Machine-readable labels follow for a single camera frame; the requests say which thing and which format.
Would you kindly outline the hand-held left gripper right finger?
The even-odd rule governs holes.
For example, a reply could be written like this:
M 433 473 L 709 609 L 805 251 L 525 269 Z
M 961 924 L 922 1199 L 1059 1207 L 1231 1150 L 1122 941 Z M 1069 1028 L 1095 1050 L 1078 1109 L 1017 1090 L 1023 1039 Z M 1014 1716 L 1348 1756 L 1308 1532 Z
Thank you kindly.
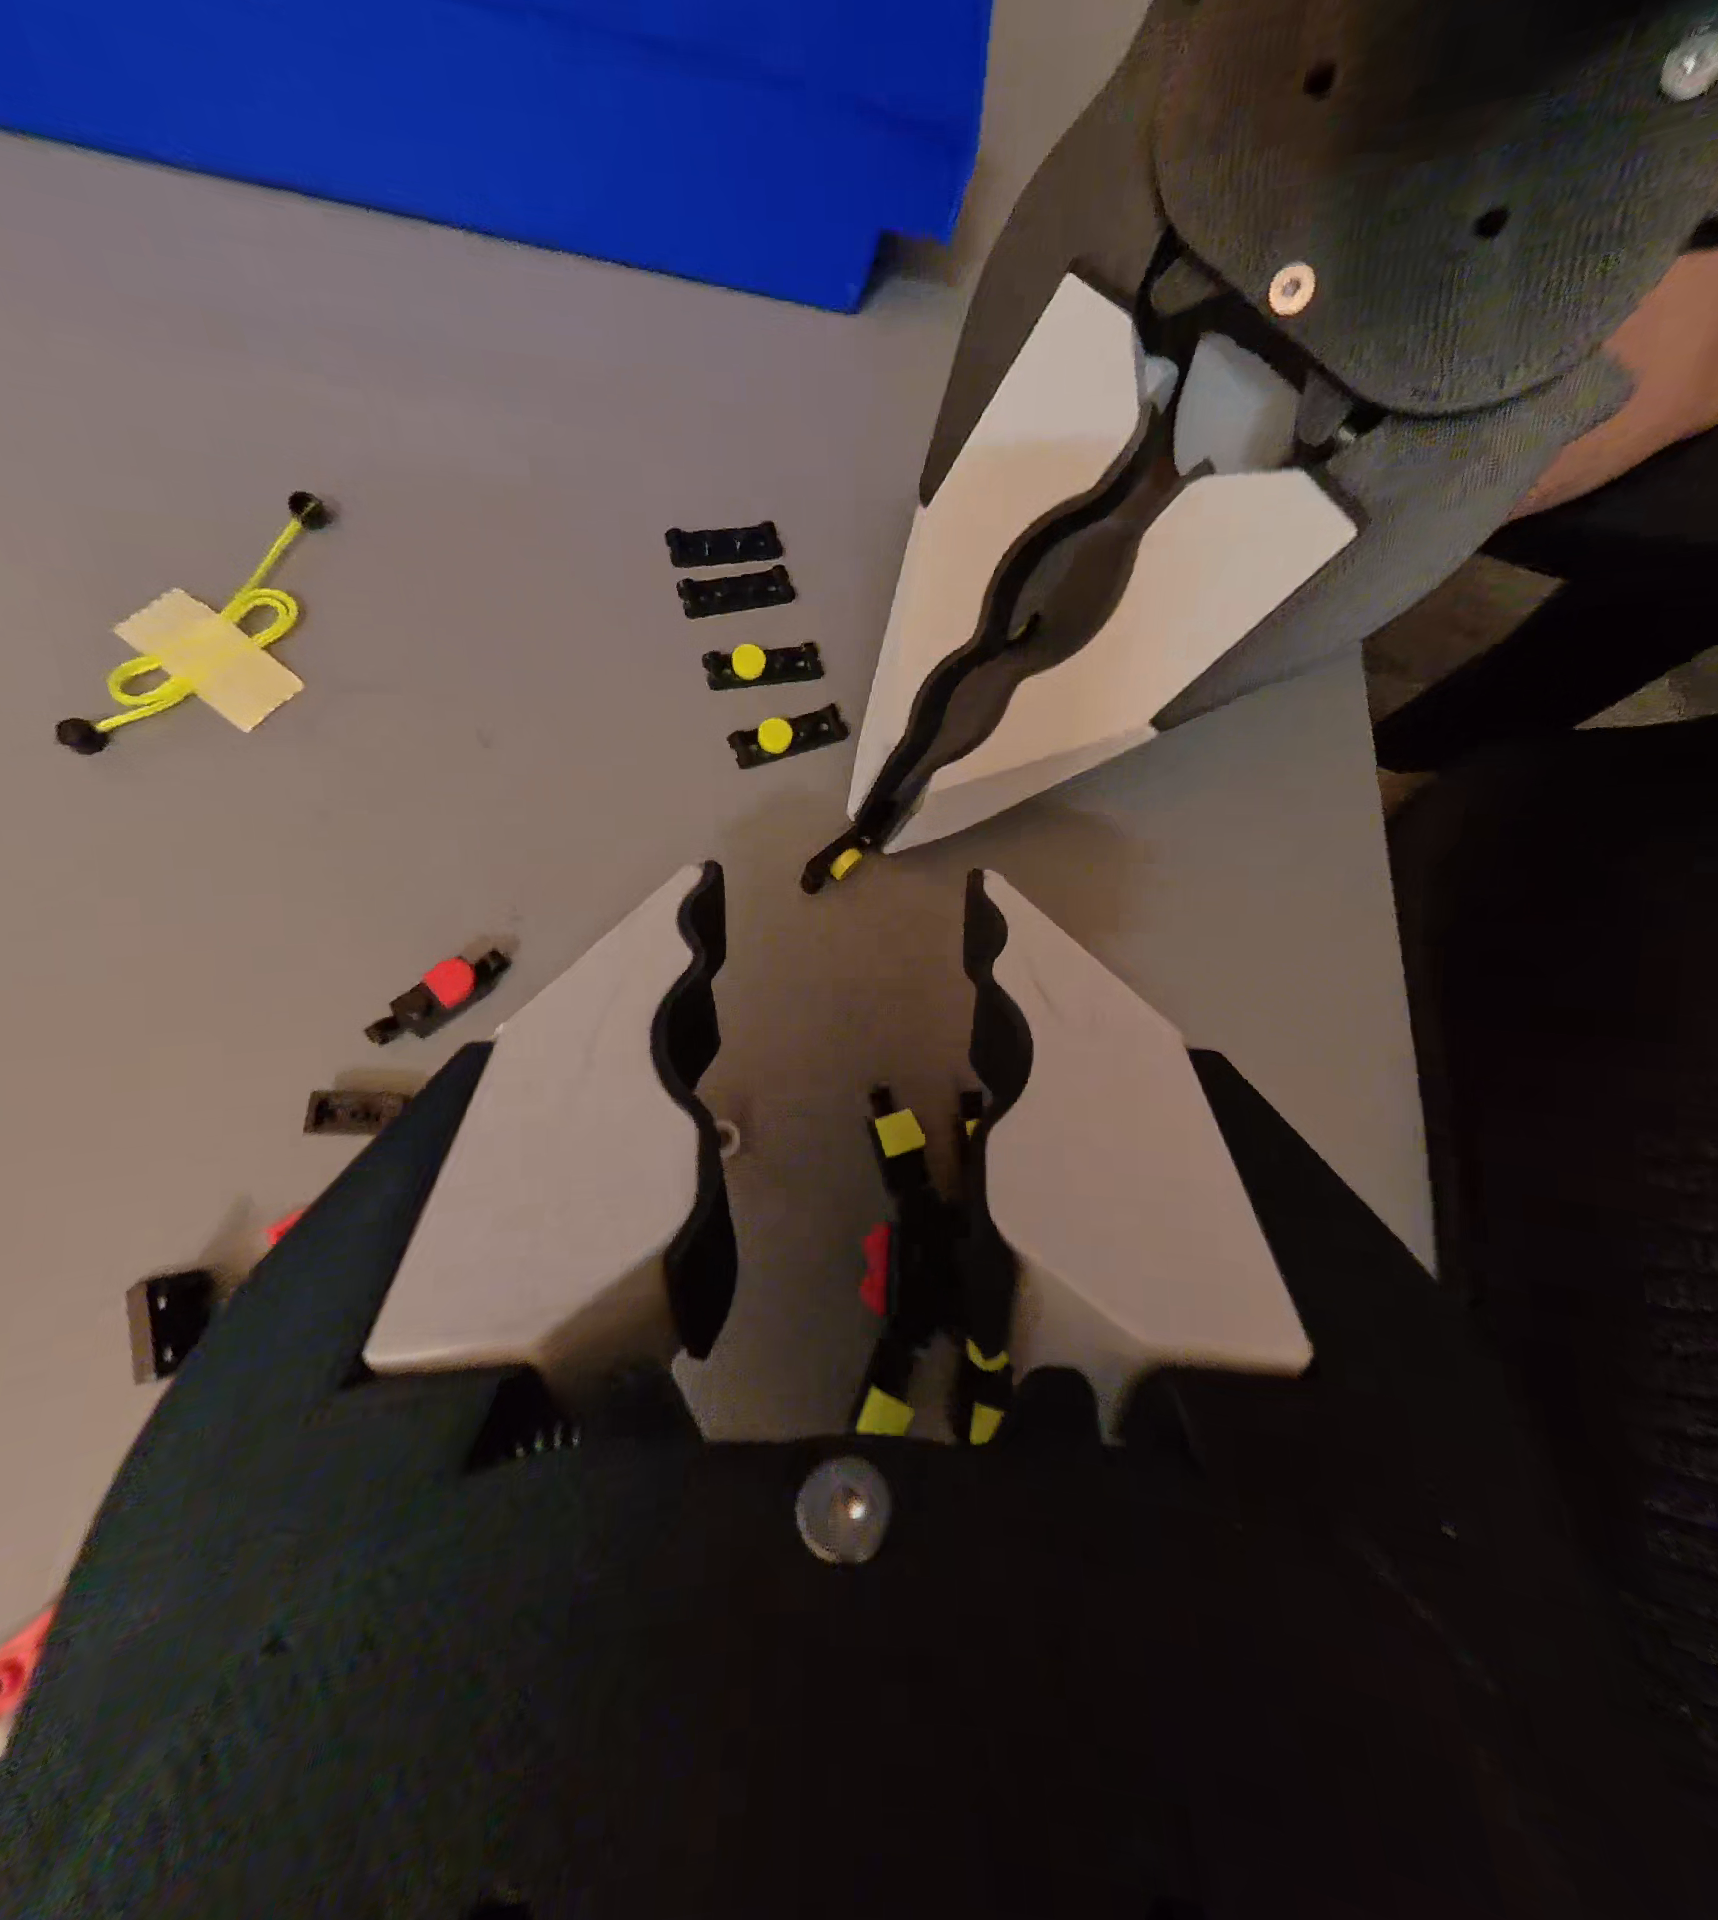
M 966 877 L 970 1339 L 1063 1367 L 1300 1377 L 1312 1345 L 1183 1032 L 992 869 Z

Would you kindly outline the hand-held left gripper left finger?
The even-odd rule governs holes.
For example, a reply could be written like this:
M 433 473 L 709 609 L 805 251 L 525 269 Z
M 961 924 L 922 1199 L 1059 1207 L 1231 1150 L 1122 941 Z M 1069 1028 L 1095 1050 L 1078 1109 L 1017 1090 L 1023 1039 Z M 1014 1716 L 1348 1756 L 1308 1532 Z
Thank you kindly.
M 724 872 L 685 864 L 498 1025 L 365 1334 L 371 1371 L 605 1380 L 712 1354 L 738 1274 L 699 1096 L 724 955 Z

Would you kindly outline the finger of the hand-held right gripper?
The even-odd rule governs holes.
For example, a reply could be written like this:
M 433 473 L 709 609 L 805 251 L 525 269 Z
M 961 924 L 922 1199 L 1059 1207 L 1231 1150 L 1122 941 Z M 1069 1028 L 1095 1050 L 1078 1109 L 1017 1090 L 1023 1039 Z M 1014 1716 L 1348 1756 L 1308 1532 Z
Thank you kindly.
M 1300 439 L 1304 378 L 1240 339 L 1183 339 L 1170 399 L 1101 486 L 998 565 L 975 640 L 919 687 L 889 777 L 1014 769 L 987 748 L 1045 673 L 1076 716 L 1149 721 L 1360 534 Z
M 1065 274 L 998 381 L 944 486 L 913 520 L 849 777 L 849 828 L 862 844 L 927 844 L 1154 737 L 1149 721 L 1076 716 L 1045 673 L 1017 687 L 1002 733 L 984 739 L 1014 769 L 893 773 L 933 673 L 975 640 L 1006 555 L 1096 490 L 1175 391 L 1176 368 L 1145 357 L 1126 305 Z

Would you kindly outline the yellow black red lego model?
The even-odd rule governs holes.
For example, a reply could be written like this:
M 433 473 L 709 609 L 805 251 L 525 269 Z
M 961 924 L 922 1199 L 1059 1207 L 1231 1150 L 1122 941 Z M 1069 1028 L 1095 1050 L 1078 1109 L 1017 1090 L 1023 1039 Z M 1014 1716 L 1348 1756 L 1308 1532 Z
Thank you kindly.
M 949 1432 L 958 1445 L 989 1447 L 1017 1398 L 1017 1260 L 984 1203 L 984 1093 L 971 1087 L 958 1096 L 953 1138 L 965 1190 L 957 1196 L 933 1180 L 919 1116 L 889 1086 L 875 1086 L 868 1103 L 889 1215 L 862 1242 L 861 1299 L 878 1330 L 853 1398 L 849 1428 L 861 1437 L 907 1437 L 919 1361 L 935 1343 L 949 1343 Z

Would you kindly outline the pile of lego pieces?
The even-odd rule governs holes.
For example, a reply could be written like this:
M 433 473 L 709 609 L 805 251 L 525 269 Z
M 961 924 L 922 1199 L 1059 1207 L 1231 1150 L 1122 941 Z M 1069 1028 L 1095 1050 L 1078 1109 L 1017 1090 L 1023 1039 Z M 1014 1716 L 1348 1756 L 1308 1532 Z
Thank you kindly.
M 182 1268 L 132 1284 L 125 1306 L 134 1380 L 139 1385 L 171 1380 L 237 1285 L 216 1268 Z M 0 1758 L 41 1664 L 54 1610 L 50 1602 L 0 1641 Z

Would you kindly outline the red black lego clip piece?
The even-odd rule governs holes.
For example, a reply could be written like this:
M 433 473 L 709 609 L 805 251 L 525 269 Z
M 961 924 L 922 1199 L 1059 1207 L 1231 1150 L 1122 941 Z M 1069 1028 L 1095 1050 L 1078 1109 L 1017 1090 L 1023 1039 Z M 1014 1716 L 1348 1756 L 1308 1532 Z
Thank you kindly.
M 363 1025 L 365 1042 L 389 1047 L 433 1039 L 492 995 L 508 967 L 511 952 L 497 944 L 438 957 L 408 989 L 395 995 L 378 1017 Z

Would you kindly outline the person's right hand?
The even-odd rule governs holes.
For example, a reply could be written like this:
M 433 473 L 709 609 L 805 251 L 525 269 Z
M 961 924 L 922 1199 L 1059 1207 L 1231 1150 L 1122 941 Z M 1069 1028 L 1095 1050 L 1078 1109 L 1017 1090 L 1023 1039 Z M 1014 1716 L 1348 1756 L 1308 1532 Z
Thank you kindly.
M 1718 246 L 1683 251 L 1608 338 L 1631 381 L 1614 418 L 1570 440 L 1517 498 L 1534 517 L 1605 487 L 1718 425 Z

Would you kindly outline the black knit sweater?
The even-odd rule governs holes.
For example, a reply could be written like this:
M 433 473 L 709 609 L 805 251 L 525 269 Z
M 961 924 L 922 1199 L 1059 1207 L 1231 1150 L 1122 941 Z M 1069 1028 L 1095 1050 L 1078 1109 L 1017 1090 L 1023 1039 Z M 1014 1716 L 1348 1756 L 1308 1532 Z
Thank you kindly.
M 1718 716 L 1495 748 L 1387 852 L 1440 1272 L 1543 1432 L 1718 1914 Z

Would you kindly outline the yellow tape strip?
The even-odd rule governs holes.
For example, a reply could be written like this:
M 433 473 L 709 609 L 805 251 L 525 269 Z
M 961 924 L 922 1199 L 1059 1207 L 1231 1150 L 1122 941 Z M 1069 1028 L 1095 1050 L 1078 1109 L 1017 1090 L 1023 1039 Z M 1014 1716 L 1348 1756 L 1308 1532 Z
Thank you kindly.
M 207 707 L 238 733 L 258 729 L 301 692 L 297 673 L 272 653 L 297 624 L 297 598 L 275 587 L 238 590 L 223 608 L 185 590 L 161 591 L 111 629 L 130 656 L 106 678 L 113 715 L 103 729 L 178 704 Z

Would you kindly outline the blue plastic bin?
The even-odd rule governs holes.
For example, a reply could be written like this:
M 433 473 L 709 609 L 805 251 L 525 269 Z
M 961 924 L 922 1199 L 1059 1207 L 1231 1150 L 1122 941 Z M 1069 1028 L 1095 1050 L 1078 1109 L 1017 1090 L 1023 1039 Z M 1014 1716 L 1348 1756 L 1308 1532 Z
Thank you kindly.
M 0 3 L 0 129 L 854 312 L 949 242 L 989 3 Z

